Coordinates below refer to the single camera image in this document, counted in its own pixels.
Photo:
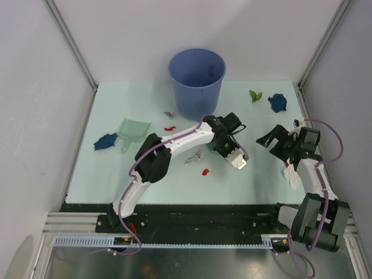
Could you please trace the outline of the light green plastic dustpan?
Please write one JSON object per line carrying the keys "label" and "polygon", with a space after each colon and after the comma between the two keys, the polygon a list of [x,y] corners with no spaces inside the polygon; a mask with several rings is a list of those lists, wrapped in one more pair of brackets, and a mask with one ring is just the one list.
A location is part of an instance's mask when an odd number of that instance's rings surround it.
{"label": "light green plastic dustpan", "polygon": [[151,124],[125,118],[117,132],[118,137],[123,140],[121,151],[126,153],[132,143],[141,142],[146,137]]}

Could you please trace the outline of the light green hand brush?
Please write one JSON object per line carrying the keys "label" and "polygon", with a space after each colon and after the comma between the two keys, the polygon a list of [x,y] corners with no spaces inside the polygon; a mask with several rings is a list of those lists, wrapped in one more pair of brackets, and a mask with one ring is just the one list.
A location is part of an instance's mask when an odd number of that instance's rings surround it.
{"label": "light green hand brush", "polygon": [[220,155],[217,150],[217,144],[215,142],[207,143],[206,146],[207,146],[207,149],[210,150],[212,154]]}

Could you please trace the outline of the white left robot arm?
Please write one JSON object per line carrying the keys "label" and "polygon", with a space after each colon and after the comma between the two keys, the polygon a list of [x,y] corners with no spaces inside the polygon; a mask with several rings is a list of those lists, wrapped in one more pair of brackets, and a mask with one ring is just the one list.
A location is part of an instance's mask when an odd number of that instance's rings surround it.
{"label": "white left robot arm", "polygon": [[121,197],[108,207],[109,227],[118,233],[124,231],[128,227],[128,217],[134,213],[144,192],[165,177],[174,157],[194,147],[211,145],[213,151],[236,169],[244,168],[248,156],[234,138],[239,127],[245,125],[231,112],[225,117],[205,116],[197,125],[176,134],[165,137],[155,133],[148,135],[128,171],[130,183]]}

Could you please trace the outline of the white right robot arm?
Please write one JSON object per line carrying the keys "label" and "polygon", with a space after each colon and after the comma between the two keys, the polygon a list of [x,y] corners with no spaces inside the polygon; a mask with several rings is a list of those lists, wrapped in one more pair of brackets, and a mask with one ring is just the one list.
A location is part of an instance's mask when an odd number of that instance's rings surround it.
{"label": "white right robot arm", "polygon": [[292,240],[314,248],[338,251],[344,236],[350,207],[332,191],[324,173],[324,160],[316,152],[320,131],[297,126],[288,131],[276,125],[256,143],[283,162],[289,162],[299,176],[305,197],[298,210],[281,205],[279,213],[268,218],[274,233],[291,230]]}

